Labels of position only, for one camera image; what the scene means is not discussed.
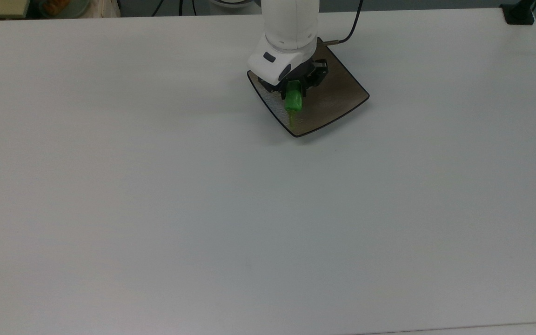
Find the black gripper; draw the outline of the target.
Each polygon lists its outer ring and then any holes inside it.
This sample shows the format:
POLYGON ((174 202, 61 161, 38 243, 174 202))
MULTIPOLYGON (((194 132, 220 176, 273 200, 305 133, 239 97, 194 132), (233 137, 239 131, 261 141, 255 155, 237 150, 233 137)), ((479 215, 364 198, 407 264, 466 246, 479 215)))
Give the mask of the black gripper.
POLYGON ((317 61, 309 59, 294 70, 291 70, 277 84, 272 85, 261 78, 258 78, 258 81, 268 93, 280 93, 281 101, 285 101, 286 92, 291 82, 296 82, 296 89, 300 91, 303 98, 306 98, 308 90, 311 87, 318 87, 328 73, 328 62, 325 59, 317 61))

